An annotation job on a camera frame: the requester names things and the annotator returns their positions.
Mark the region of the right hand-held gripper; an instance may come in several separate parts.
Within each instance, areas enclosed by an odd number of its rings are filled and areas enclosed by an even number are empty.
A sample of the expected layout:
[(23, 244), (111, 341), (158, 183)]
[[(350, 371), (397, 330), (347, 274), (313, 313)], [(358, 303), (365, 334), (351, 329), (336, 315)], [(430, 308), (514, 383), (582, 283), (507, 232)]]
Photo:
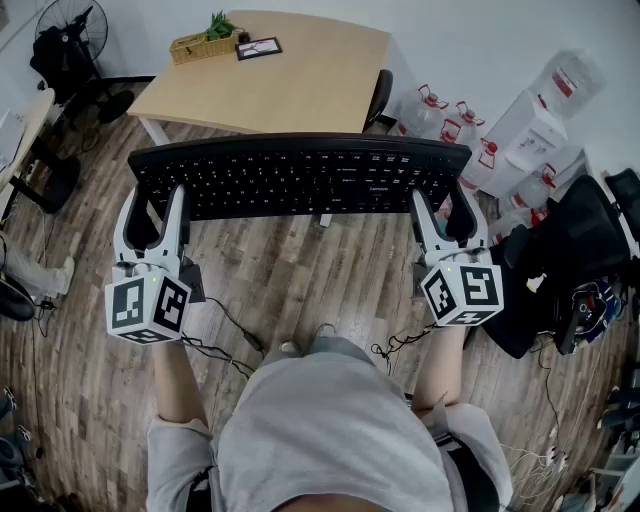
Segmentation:
[(486, 218), (466, 189), (450, 193), (451, 210), (444, 235), (426, 196), (413, 189), (410, 216), (421, 256), (413, 265), (413, 297), (429, 306), (439, 327), (478, 326), (504, 307), (501, 268), (485, 247)]

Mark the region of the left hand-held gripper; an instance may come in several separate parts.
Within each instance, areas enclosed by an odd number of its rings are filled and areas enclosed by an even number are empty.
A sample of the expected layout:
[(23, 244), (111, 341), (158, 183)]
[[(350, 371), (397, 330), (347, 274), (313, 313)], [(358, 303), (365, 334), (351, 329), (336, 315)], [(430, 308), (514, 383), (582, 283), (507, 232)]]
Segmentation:
[[(150, 243), (147, 198), (134, 186), (126, 198), (113, 234), (112, 282), (105, 288), (108, 334), (139, 345), (181, 338), (188, 305), (203, 302), (200, 266), (186, 258), (176, 275), (143, 260)], [(148, 246), (152, 258), (181, 259), (190, 237), (190, 199), (178, 184), (167, 201), (162, 230)]]

